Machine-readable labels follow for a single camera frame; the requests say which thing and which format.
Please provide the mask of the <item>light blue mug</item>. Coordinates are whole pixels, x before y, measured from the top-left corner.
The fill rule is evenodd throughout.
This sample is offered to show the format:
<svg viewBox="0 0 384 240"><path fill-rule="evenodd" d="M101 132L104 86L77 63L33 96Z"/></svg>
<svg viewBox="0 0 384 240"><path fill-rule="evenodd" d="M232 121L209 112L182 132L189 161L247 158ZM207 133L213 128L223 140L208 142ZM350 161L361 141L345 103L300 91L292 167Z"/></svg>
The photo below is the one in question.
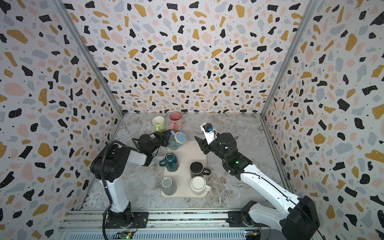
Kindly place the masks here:
<svg viewBox="0 0 384 240"><path fill-rule="evenodd" d="M187 137L182 132L174 132L171 131L171 137L169 139L168 146L171 150L177 150L179 149L187 140Z"/></svg>

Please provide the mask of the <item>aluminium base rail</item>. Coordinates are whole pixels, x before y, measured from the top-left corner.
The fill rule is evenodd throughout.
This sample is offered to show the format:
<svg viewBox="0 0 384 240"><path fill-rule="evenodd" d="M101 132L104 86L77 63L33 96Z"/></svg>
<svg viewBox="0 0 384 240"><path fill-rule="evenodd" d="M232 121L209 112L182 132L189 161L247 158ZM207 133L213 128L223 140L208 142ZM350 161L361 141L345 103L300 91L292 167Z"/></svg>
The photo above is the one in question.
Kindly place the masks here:
<svg viewBox="0 0 384 240"><path fill-rule="evenodd" d="M133 211L126 227L103 220L101 210L70 211L58 240L284 240L267 222L246 225L238 209Z"/></svg>

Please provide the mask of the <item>light green mug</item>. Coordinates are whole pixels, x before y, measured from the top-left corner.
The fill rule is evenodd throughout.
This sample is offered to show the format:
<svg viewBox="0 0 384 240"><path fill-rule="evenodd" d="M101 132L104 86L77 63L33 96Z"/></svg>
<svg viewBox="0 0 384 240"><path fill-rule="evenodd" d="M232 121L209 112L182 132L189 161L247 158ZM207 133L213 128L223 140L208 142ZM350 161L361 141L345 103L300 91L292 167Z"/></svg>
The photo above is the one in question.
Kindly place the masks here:
<svg viewBox="0 0 384 240"><path fill-rule="evenodd" d="M153 118L152 123L156 132L164 133L166 131L166 123L164 117L156 116Z"/></svg>

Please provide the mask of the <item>grey mug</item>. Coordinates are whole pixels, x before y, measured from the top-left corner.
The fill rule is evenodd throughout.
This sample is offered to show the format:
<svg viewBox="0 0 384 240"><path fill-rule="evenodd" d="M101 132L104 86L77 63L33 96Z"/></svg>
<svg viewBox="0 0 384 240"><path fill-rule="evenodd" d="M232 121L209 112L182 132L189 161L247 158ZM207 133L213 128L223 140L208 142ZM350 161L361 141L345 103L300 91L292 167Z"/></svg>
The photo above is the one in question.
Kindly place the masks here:
<svg viewBox="0 0 384 240"><path fill-rule="evenodd" d="M172 196L177 191L177 185L172 178L166 177L162 180L161 190L166 196Z"/></svg>

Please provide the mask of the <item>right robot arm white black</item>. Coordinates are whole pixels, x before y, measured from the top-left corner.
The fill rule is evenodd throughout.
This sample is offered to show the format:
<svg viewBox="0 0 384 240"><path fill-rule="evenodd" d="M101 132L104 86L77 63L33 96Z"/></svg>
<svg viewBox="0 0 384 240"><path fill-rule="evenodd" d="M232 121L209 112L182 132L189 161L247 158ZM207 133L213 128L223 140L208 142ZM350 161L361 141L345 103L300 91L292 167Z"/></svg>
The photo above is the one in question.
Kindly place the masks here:
<svg viewBox="0 0 384 240"><path fill-rule="evenodd" d="M264 224L282 232L287 240L311 240L319 232L320 221L314 201L299 197L266 176L253 162L239 152L230 133L205 132L195 137L201 151L215 154L226 172L259 192L273 207L249 202L243 207L243 221Z"/></svg>

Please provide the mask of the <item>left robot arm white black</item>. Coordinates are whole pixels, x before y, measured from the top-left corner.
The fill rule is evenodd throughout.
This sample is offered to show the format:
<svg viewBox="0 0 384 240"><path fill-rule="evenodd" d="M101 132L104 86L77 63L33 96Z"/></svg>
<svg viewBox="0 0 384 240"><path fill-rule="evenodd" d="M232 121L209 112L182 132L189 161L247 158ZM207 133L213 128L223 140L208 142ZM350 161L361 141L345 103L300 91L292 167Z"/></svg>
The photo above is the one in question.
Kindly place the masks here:
<svg viewBox="0 0 384 240"><path fill-rule="evenodd" d="M127 164L148 167L161 147L167 147L171 130L143 134L133 138L134 147L118 140L111 141L91 163L91 173L98 179L107 195L109 206L103 213L103 228L140 226L132 213L122 175Z"/></svg>

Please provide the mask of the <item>dark green mug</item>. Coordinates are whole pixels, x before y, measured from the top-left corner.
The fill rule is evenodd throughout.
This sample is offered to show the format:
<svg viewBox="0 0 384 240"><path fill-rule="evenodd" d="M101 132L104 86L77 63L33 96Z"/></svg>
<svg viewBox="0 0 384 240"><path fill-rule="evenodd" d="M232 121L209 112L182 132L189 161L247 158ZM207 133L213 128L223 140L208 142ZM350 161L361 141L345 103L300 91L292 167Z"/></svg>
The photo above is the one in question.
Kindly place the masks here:
<svg viewBox="0 0 384 240"><path fill-rule="evenodd" d="M179 162L174 153L168 153L163 160L159 162L160 167L165 167L168 172L176 172L179 168Z"/></svg>

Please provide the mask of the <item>beige serving tray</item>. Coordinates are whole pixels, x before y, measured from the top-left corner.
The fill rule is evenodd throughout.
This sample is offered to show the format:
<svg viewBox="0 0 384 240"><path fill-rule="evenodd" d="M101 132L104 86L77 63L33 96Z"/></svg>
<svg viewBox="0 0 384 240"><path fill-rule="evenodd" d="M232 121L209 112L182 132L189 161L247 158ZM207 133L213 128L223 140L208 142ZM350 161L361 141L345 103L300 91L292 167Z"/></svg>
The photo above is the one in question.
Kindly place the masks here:
<svg viewBox="0 0 384 240"><path fill-rule="evenodd" d="M160 190L162 198L205 198L208 191L205 190L200 194L196 194L191 188L190 164L195 161L201 162L205 168L208 167L207 156L201 151L199 144L196 141L186 141L179 149L171 150L167 147L167 154L173 153L177 157L179 168L175 172L169 172L166 167L163 167L164 178L171 178L176 184L175 192L168 196L163 190Z"/></svg>

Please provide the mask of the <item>black mug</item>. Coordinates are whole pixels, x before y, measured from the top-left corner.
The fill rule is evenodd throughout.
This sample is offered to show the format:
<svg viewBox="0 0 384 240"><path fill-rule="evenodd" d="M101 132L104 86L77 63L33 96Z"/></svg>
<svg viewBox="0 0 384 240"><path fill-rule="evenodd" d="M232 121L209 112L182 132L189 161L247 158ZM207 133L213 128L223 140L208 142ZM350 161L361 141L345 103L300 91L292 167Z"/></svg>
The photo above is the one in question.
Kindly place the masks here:
<svg viewBox="0 0 384 240"><path fill-rule="evenodd" d="M202 162L195 161L190 164L190 176L192 179L197 176L209 176L211 173L212 171L210 169L204 168Z"/></svg>

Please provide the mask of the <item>pink mug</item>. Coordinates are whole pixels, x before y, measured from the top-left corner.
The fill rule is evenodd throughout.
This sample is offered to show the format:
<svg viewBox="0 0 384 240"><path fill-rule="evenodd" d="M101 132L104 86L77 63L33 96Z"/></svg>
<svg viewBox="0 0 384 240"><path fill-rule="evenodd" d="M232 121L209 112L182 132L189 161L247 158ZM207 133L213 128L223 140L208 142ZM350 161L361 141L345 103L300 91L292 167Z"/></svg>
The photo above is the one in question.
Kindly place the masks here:
<svg viewBox="0 0 384 240"><path fill-rule="evenodd" d="M180 112L173 112L170 114L171 129L176 133L180 132L183 128L182 122L183 115Z"/></svg>

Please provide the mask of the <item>white mug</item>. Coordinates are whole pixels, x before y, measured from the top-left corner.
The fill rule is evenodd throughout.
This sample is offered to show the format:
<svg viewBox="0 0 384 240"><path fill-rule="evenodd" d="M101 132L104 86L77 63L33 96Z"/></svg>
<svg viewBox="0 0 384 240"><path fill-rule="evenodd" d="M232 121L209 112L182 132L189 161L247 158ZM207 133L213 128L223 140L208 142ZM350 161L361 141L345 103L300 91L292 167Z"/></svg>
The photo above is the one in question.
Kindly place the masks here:
<svg viewBox="0 0 384 240"><path fill-rule="evenodd" d="M193 192L195 192L196 195L201 195L212 190L212 187L207 185L207 181L201 176L192 178L190 184Z"/></svg>

